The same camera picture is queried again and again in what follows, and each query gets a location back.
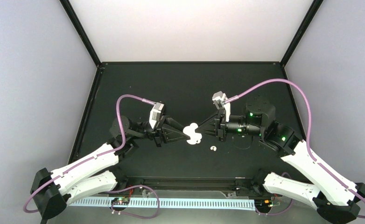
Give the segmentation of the white earbud charging case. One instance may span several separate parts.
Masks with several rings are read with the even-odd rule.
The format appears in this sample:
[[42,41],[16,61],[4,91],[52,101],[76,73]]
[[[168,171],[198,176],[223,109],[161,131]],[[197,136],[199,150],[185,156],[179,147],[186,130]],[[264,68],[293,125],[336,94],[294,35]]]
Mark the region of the white earbud charging case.
[[197,140],[202,139],[202,134],[196,132],[197,128],[198,128],[197,123],[191,123],[189,126],[186,126],[183,129],[183,133],[190,137],[189,140],[186,140],[186,142],[190,145],[195,145],[197,144],[196,143]]

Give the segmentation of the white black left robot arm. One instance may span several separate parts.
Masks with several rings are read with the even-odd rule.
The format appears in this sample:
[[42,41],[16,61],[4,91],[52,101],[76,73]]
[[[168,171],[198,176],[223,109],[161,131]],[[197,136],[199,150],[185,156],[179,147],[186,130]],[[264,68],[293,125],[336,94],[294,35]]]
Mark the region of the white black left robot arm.
[[179,141],[196,144],[202,138],[196,128],[197,125],[183,127],[165,115],[139,123],[125,116],[115,119],[110,128],[111,139],[98,149],[64,167],[36,172],[30,189],[30,200],[36,205],[33,212],[49,220],[80,199],[114,190],[124,178],[109,168],[133,150],[135,139],[153,140],[158,147]]

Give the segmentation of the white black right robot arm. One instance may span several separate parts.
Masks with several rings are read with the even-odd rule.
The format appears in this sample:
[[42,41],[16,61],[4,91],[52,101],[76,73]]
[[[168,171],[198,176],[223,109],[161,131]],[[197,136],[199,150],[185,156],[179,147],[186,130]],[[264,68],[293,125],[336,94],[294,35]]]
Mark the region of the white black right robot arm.
[[358,218],[358,202],[365,198],[365,184],[347,180],[317,158],[300,134],[276,121],[276,108],[266,98],[255,96],[246,101],[242,115],[231,115],[230,105],[221,105],[219,99],[215,103],[217,111],[196,128],[197,133],[219,141],[225,141],[228,134],[250,136],[252,143],[273,150],[308,179],[307,183],[299,182],[260,169],[248,186],[250,191],[257,196],[287,196],[312,207],[333,224],[346,224]]

